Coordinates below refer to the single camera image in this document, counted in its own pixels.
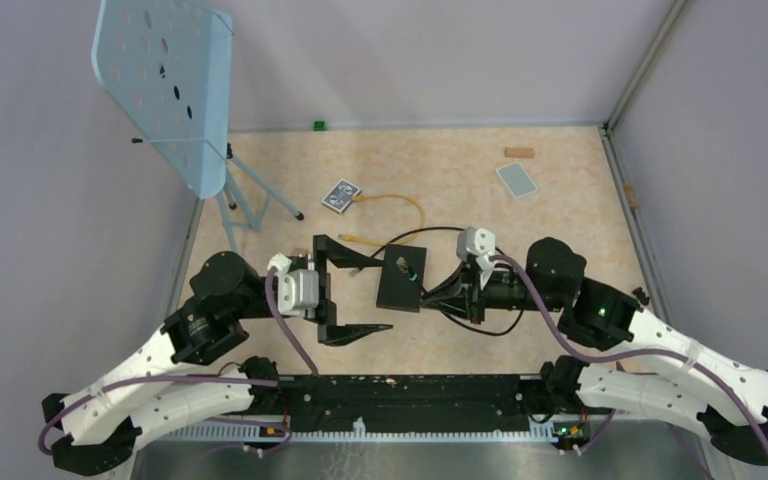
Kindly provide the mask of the grey card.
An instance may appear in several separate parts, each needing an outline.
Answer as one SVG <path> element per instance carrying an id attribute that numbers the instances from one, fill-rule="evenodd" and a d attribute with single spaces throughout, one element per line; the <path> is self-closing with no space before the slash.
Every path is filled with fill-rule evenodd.
<path id="1" fill-rule="evenodd" d="M 538 191 L 534 180 L 519 162 L 499 167 L 496 172 L 513 198 L 523 198 Z"/>

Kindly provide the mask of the light blue music stand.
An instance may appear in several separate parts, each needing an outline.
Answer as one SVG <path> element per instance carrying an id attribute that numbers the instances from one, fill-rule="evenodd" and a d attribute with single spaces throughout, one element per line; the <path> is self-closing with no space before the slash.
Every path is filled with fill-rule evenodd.
<path id="1" fill-rule="evenodd" d="M 234 231 L 258 231 L 254 211 L 233 179 L 237 167 L 296 220 L 305 216 L 252 167 L 228 140 L 234 26 L 209 1 L 103 1 L 93 50 L 100 86 L 139 130 L 135 145 L 152 146 L 199 199 L 214 199 L 229 244 Z"/>

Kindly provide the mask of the long wooden block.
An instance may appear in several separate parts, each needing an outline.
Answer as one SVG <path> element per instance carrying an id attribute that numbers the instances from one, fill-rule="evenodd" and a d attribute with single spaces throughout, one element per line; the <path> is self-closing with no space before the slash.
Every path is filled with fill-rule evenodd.
<path id="1" fill-rule="evenodd" d="M 535 150 L 531 147 L 506 147 L 504 155 L 506 158 L 531 159 L 535 157 Z"/>

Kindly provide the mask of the black network switch box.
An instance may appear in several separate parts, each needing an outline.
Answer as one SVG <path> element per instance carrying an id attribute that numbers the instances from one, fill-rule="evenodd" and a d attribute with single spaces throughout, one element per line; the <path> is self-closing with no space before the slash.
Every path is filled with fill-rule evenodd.
<path id="1" fill-rule="evenodd" d="M 384 251 L 376 307 L 408 313 L 420 312 L 427 249 L 390 245 Z"/>

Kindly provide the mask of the small black clip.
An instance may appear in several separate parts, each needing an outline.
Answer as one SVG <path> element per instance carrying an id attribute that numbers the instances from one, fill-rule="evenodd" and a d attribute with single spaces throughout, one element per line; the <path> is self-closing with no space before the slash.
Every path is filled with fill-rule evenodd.
<path id="1" fill-rule="evenodd" d="M 632 290 L 631 295 L 641 306 L 649 306 L 651 303 L 651 297 L 647 294 L 643 287 L 637 287 Z"/>

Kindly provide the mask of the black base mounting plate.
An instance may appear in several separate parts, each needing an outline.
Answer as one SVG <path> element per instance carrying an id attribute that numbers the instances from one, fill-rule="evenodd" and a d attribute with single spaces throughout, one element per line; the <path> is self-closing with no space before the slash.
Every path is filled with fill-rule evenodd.
<path id="1" fill-rule="evenodd" d="M 257 387 L 243 415 L 275 417 L 295 433 L 527 431 L 533 419 L 579 416 L 583 404 L 533 375 L 294 375 Z"/>

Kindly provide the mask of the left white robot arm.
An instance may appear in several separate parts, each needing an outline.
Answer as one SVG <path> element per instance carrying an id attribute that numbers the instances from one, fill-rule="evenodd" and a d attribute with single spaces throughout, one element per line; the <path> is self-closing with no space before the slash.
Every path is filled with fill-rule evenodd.
<path id="1" fill-rule="evenodd" d="M 268 413 L 281 393 L 264 359 L 229 369 L 224 355 L 248 338 L 243 322 L 313 322 L 320 343 L 343 346 L 376 326 L 339 325 L 328 268 L 380 268 L 383 261 L 317 235 L 311 252 L 278 254 L 260 274 L 239 253 L 209 257 L 191 278 L 192 294 L 150 338 L 86 388 L 42 401 L 39 450 L 60 470 L 84 477 L 112 471 L 155 439 L 184 426 L 252 408 Z"/>

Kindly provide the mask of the blue playing card deck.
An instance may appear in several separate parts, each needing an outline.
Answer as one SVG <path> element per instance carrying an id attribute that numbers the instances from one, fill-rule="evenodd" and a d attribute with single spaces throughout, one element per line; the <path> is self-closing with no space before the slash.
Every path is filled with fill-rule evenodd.
<path id="1" fill-rule="evenodd" d="M 338 215 L 342 215 L 361 193 L 362 189 L 359 186 L 346 179 L 340 179 L 322 198 L 321 204 L 326 209 Z"/>

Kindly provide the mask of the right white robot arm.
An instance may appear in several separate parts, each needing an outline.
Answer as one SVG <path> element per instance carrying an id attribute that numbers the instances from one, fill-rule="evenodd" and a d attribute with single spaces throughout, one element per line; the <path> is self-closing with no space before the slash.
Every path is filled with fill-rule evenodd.
<path id="1" fill-rule="evenodd" d="M 554 409 L 644 415 L 768 466 L 768 369 L 716 352 L 634 296 L 588 278 L 584 257 L 558 239 L 535 242 L 516 264 L 488 232 L 470 231 L 457 255 L 458 268 L 421 305 L 473 322 L 490 309 L 538 312 L 563 348 L 540 371 Z"/>

